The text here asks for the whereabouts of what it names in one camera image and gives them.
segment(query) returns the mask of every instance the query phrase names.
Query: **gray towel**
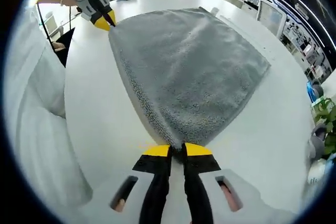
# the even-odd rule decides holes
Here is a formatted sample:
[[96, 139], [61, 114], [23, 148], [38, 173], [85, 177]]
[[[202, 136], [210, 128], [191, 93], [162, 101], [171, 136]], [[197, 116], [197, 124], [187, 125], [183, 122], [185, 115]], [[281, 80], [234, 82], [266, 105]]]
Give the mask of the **gray towel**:
[[248, 41], [202, 8], [131, 17], [109, 38], [139, 117], [176, 149], [184, 142], [204, 146], [221, 132], [269, 68]]

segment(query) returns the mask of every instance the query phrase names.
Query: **white table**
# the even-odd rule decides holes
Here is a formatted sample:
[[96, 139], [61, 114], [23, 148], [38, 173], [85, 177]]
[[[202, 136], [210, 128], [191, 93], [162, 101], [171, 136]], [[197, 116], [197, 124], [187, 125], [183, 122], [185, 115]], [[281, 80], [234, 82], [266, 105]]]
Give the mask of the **white table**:
[[[111, 2], [117, 22], [155, 10], [199, 6], [208, 11], [217, 7], [217, 16], [272, 65], [243, 111], [207, 147], [221, 168], [232, 169], [257, 187], [267, 204], [297, 212], [306, 181], [304, 147], [313, 121], [307, 79], [282, 43], [261, 23], [224, 0]], [[146, 147], [156, 145], [123, 86], [108, 33], [84, 19], [75, 29], [69, 50], [65, 104], [77, 159], [94, 190], [108, 178], [127, 173]], [[182, 167], [173, 163], [166, 205], [175, 214], [165, 210], [164, 216], [170, 216], [171, 222], [162, 223], [190, 222], [183, 181]], [[169, 203], [176, 200], [178, 204]]]

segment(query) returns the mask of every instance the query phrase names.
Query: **round table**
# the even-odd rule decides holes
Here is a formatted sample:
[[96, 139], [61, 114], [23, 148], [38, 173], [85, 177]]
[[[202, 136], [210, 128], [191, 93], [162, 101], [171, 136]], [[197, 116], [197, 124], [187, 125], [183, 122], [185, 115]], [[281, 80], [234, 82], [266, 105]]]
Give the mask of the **round table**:
[[[117, 22], [156, 10], [199, 6], [209, 12], [218, 8], [216, 16], [271, 64], [246, 107], [207, 147], [221, 168], [232, 169], [258, 188], [265, 203], [297, 212], [307, 178], [304, 148], [313, 121], [307, 79], [282, 43], [260, 22], [224, 0], [111, 2]], [[65, 105], [76, 157], [94, 190], [108, 178], [130, 171], [142, 152], [156, 145], [123, 86], [108, 32], [84, 19], [77, 25], [69, 49]], [[170, 181], [167, 202], [182, 197], [187, 208], [182, 167], [175, 162]], [[180, 206], [171, 209], [184, 211]], [[190, 222], [188, 215], [187, 210], [186, 223]], [[181, 217], [171, 223], [182, 223]]]

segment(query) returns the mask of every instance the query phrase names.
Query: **black strap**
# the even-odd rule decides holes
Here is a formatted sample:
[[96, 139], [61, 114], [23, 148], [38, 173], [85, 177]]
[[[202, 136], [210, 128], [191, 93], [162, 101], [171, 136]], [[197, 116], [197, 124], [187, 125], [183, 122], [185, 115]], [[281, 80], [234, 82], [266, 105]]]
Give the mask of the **black strap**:
[[43, 29], [44, 29], [44, 31], [46, 32], [47, 39], [49, 40], [49, 43], [50, 43], [51, 48], [53, 49], [54, 53], [56, 53], [54, 47], [52, 46], [52, 42], [51, 42], [51, 39], [50, 39], [48, 30], [47, 30], [47, 28], [46, 28], [46, 26], [45, 26], [45, 24], [44, 24], [44, 22], [43, 22], [43, 18], [42, 18], [42, 14], [41, 14], [40, 6], [38, 5], [38, 2], [37, 2], [37, 10], [38, 10], [38, 14], [39, 14], [40, 19], [41, 19], [41, 23], [42, 23]]

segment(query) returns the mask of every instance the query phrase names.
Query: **desk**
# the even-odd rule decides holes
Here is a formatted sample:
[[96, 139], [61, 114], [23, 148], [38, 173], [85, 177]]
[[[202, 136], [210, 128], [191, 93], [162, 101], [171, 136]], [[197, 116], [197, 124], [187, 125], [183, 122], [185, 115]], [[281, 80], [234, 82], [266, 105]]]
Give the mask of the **desk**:
[[[111, 2], [117, 25], [155, 10], [199, 6], [208, 11], [218, 8], [217, 16], [272, 65], [243, 111], [207, 147], [222, 168], [232, 169], [257, 187], [267, 204], [296, 212], [307, 178], [304, 147], [313, 121], [307, 79], [282, 43], [260, 22], [224, 0]], [[145, 148], [156, 144], [123, 86], [108, 33], [84, 19], [69, 49], [65, 105], [70, 139], [94, 190], [107, 179], [120, 183], [119, 177], [125, 178]], [[172, 164], [164, 216], [176, 219], [163, 224], [190, 222], [182, 171], [180, 165]]]

